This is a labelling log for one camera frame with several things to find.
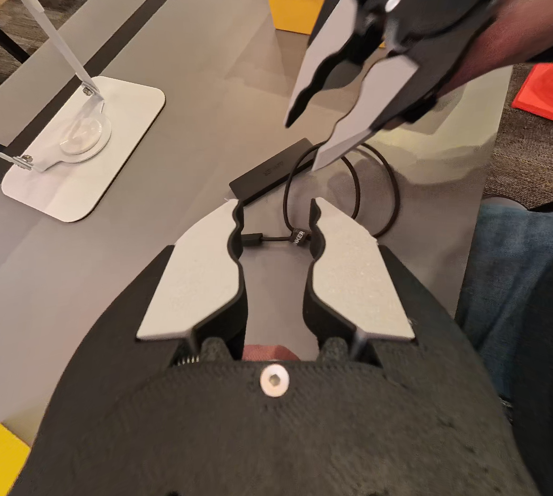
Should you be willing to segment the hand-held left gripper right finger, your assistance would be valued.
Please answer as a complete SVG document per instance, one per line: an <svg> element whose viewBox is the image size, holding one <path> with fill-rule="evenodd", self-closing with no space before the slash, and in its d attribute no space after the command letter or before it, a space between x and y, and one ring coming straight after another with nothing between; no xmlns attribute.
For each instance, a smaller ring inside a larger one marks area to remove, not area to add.
<svg viewBox="0 0 553 496"><path fill-rule="evenodd" d="M356 360L373 341L415 341L377 239L322 197L311 201L309 226L303 320L319 348L341 338Z"/></svg>

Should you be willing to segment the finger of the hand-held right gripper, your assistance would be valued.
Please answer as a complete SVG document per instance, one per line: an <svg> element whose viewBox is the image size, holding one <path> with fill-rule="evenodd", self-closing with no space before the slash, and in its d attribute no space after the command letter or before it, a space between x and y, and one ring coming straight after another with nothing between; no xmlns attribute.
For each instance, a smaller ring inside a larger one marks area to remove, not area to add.
<svg viewBox="0 0 553 496"><path fill-rule="evenodd" d="M317 150L312 171L325 168L366 141L373 133L380 114L419 67L404 54L376 62L363 78L352 109L337 121L330 138Z"/></svg>
<svg viewBox="0 0 553 496"><path fill-rule="evenodd" d="M340 89L363 70L380 46L380 4L339 0L310 39L290 98L285 126L291 127L319 92Z"/></svg>

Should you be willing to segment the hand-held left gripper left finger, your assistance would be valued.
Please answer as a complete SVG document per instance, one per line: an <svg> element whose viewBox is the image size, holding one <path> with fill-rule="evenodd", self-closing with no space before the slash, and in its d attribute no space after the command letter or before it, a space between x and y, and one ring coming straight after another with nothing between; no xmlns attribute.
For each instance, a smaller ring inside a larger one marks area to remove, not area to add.
<svg viewBox="0 0 553 496"><path fill-rule="evenodd" d="M136 337L184 340L192 355L211 337L240 360L248 319L243 206L230 199L192 225L173 245Z"/></svg>

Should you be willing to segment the black usb hub with cable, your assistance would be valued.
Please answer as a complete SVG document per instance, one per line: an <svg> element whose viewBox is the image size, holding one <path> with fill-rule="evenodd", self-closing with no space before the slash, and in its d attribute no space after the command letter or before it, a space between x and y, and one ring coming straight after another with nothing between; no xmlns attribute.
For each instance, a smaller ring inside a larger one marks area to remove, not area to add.
<svg viewBox="0 0 553 496"><path fill-rule="evenodd" d="M288 206L289 192L294 176L312 166L315 151L321 146L322 143L312 145L309 140L303 138L230 182L230 189L233 195L244 206L260 199L262 196L282 184L285 186L282 211L283 221L286 228L289 230L289 234L287 236L279 237L266 236L260 232L242 234L241 241L245 248L254 248L260 247L262 244L281 242L289 242L296 246L303 246L310 241L311 232L309 230L293 227L290 222ZM366 149L369 153L373 154L378 161L380 161L381 165L385 168L391 183L393 193L393 208L391 216L385 226L373 235L376 238L380 238L386 235L397 222L397 218L402 207L399 185L394 169L384 158L383 154L366 142L361 143L360 146ZM353 164L346 157L342 157L342 161L348 168L354 183L355 206L351 218L355 220L361 208L361 182Z"/></svg>

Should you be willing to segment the person's right hand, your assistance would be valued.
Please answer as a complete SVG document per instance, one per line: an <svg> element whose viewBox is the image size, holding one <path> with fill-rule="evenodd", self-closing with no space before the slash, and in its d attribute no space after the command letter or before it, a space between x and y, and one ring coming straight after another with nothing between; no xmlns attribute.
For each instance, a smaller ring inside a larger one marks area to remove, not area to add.
<svg viewBox="0 0 553 496"><path fill-rule="evenodd" d="M439 97L491 71L552 62L552 0L500 0L495 22L474 41Z"/></svg>

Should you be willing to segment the orange traffic cone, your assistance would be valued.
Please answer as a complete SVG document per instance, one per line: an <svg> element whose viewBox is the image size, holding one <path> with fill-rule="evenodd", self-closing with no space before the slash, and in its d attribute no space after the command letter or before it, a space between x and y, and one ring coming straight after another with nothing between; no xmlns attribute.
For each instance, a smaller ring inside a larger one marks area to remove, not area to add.
<svg viewBox="0 0 553 496"><path fill-rule="evenodd" d="M532 68L511 107L552 121L552 63Z"/></svg>

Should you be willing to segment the person's blue jeans leg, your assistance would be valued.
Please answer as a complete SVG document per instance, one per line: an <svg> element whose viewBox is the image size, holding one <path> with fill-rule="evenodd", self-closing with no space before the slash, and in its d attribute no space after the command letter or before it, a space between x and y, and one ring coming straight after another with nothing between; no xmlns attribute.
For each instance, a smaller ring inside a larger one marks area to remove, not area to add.
<svg viewBox="0 0 553 496"><path fill-rule="evenodd" d="M536 283L550 269L552 204L545 210L533 210L502 196L484 198L457 323L512 417L512 370L524 311Z"/></svg>

